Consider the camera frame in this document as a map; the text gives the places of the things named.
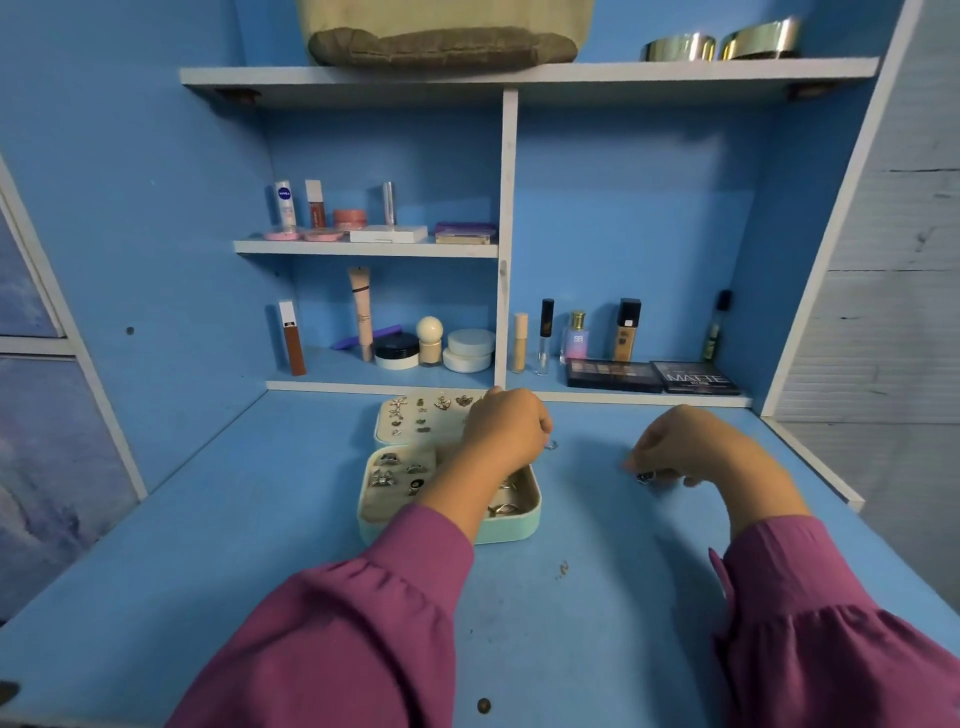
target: beige basket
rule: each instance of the beige basket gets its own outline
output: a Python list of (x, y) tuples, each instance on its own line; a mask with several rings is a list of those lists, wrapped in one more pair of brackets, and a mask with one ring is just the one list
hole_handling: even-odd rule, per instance
[(573, 61), (593, 0), (297, 0), (324, 65), (525, 68)]

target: white compact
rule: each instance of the white compact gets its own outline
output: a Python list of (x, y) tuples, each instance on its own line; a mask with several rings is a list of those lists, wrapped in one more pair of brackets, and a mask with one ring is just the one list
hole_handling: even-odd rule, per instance
[(496, 335), (485, 328), (461, 328), (446, 337), (446, 345), (452, 353), (466, 358), (487, 356), (496, 347)]
[(444, 366), (451, 372), (462, 375), (471, 375), (474, 372), (483, 372), (493, 364), (493, 354), (484, 356), (458, 356), (450, 349), (444, 349)]
[[(385, 448), (367, 460), (357, 521), (369, 544), (400, 508), (430, 482), (457, 449), (478, 390), (414, 390), (383, 402), (375, 437)], [(477, 544), (525, 539), (540, 524), (540, 485), (533, 468), (513, 473), (497, 489), (480, 524)]]
[(367, 225), (350, 231), (351, 243), (420, 243), (426, 240), (426, 226), (404, 228), (400, 225)]

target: jewelry box lid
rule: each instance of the jewelry box lid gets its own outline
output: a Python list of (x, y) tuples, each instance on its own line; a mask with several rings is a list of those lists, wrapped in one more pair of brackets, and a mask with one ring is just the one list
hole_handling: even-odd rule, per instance
[(413, 390), (380, 405), (373, 437), (383, 445), (457, 442), (477, 389)]

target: pink compact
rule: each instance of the pink compact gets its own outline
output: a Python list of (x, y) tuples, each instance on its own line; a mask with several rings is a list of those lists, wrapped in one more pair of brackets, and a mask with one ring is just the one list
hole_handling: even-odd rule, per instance
[(367, 226), (367, 211), (363, 209), (333, 210), (333, 224), (341, 230), (360, 230)]
[(264, 240), (300, 240), (300, 233), (297, 231), (273, 231), (264, 232)]
[(335, 243), (344, 236), (344, 231), (337, 228), (315, 228), (303, 234), (304, 240), (311, 243)]

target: eyeshadow palette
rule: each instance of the eyeshadow palette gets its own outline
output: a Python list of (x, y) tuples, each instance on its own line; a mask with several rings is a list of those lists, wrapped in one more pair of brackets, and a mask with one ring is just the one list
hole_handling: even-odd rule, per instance
[(712, 364), (694, 361), (652, 362), (666, 391), (683, 395), (738, 395), (740, 388)]
[(646, 362), (569, 359), (566, 386), (624, 392), (662, 392), (663, 384)]

